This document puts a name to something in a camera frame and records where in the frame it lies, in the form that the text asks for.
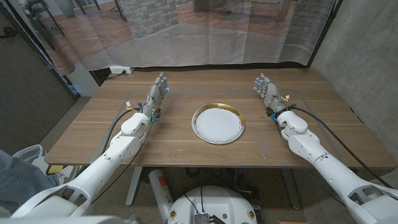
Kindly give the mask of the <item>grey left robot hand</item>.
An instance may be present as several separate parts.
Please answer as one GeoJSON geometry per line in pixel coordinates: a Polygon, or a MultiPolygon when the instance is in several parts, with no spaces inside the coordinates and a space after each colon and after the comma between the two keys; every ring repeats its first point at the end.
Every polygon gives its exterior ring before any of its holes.
{"type": "Polygon", "coordinates": [[[167,78],[164,73],[160,72],[151,86],[144,105],[142,106],[142,113],[148,117],[157,116],[160,113],[162,102],[169,92],[167,78]]]}

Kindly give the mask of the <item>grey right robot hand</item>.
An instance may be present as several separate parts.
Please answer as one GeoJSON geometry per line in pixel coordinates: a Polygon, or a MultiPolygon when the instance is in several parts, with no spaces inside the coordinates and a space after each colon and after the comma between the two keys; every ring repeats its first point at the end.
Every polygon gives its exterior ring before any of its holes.
{"type": "Polygon", "coordinates": [[[285,101],[282,99],[279,90],[275,84],[271,82],[269,77],[261,73],[261,76],[256,78],[254,83],[254,91],[262,98],[268,116],[287,111],[285,101]]]}

